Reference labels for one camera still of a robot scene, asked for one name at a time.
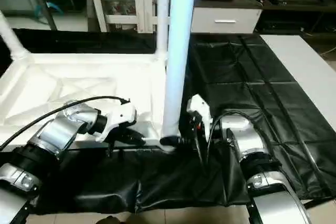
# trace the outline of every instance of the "black mat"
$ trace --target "black mat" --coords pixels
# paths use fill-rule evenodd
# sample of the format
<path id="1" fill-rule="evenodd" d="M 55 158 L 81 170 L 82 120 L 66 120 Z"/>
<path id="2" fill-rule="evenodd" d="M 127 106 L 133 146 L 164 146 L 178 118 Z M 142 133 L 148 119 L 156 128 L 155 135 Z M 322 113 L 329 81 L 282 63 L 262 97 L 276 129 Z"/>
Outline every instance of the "black mat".
<path id="1" fill-rule="evenodd" d="M 151 53 L 155 48 L 152 36 L 29 30 L 18 35 L 32 52 Z M 212 116 L 229 109 L 248 113 L 268 136 L 301 199 L 335 196 L 336 134 L 263 40 L 194 35 L 190 45 L 184 106 L 199 93 Z M 3 45 L 0 52 L 8 54 Z M 206 176 L 194 152 L 120 151 L 107 158 L 102 149 L 70 151 L 36 212 L 139 212 L 247 201 L 237 161 L 218 142 Z"/>

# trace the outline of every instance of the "tile floor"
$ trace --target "tile floor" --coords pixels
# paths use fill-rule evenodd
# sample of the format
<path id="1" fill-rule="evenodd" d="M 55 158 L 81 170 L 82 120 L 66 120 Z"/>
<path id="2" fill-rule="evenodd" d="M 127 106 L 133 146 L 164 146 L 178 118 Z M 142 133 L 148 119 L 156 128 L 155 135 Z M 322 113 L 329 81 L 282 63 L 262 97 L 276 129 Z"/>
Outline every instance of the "tile floor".
<path id="1" fill-rule="evenodd" d="M 84 14 L 70 14 L 54 16 L 59 30 L 87 31 L 87 21 Z M 28 17 L 9 17 L 8 21 L 13 28 L 50 29 L 48 25 L 39 23 Z M 336 54 L 333 52 L 324 57 L 326 62 L 336 71 Z M 308 210 L 312 224 L 332 224 L 336 219 L 336 201 L 330 201 L 318 207 Z M 27 219 L 28 224 L 93 224 L 108 215 L 85 214 L 57 214 L 37 216 L 31 215 Z M 184 208 L 167 209 L 144 212 L 138 215 L 123 212 L 116 216 L 120 221 L 130 224 L 248 224 L 248 212 L 245 206 L 209 207 L 209 208 Z"/>
<path id="2" fill-rule="evenodd" d="M 334 224 L 336 202 L 330 201 L 309 209 L 308 213 L 312 224 Z M 27 224 L 94 224 L 107 216 L 94 213 L 31 215 Z M 245 206 L 153 210 L 138 215 L 123 212 L 113 216 L 128 224 L 249 224 Z"/>

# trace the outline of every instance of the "white pole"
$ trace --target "white pole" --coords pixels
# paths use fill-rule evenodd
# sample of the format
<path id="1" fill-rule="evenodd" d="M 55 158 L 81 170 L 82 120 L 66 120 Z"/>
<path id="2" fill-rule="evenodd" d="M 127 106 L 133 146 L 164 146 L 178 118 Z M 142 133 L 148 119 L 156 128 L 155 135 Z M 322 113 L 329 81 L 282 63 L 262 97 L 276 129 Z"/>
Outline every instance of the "white pole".
<path id="1" fill-rule="evenodd" d="M 14 31 L 11 29 L 9 23 L 7 22 L 5 16 L 0 11 L 0 35 L 7 47 L 11 51 L 10 56 L 13 60 L 24 58 L 27 56 L 28 50 L 24 48 L 16 37 Z"/>
<path id="2" fill-rule="evenodd" d="M 189 47 L 194 0 L 171 0 L 168 65 L 162 137 L 179 134 L 185 66 Z"/>
<path id="3" fill-rule="evenodd" d="M 158 53 L 166 55 L 168 49 L 168 5 L 169 0 L 157 0 L 157 38 L 156 50 Z"/>

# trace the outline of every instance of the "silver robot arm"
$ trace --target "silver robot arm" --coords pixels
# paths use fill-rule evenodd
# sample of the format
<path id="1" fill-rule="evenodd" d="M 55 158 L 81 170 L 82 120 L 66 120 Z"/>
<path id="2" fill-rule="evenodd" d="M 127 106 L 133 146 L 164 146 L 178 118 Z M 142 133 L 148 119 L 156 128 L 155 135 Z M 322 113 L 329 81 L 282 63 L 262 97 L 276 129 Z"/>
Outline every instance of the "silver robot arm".
<path id="1" fill-rule="evenodd" d="M 102 142 L 113 128 L 135 122 L 136 110 L 131 103 L 120 105 L 107 116 L 85 103 L 60 111 L 0 167 L 0 224 L 25 223 L 28 195 L 38 191 L 57 169 L 77 134 L 89 133 Z"/>
<path id="2" fill-rule="evenodd" d="M 210 124 L 204 126 L 205 136 L 208 136 L 207 131 L 214 122 L 209 119 L 206 102 L 195 95 L 187 110 L 202 117 L 205 115 L 202 121 Z M 251 224 L 311 223 L 290 181 L 281 172 L 281 164 L 272 157 L 261 132 L 246 116 L 228 113 L 220 119 L 217 131 L 234 150 L 245 176 L 251 199 L 247 205 Z"/>

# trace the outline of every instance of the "white table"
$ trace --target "white table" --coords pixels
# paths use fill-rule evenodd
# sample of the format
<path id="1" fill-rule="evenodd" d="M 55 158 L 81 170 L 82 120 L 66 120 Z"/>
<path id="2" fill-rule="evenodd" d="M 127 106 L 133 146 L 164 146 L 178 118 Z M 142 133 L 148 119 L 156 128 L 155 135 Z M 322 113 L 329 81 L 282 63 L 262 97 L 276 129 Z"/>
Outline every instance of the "white table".
<path id="1" fill-rule="evenodd" d="M 300 36 L 261 37 L 336 131 L 336 72 Z"/>

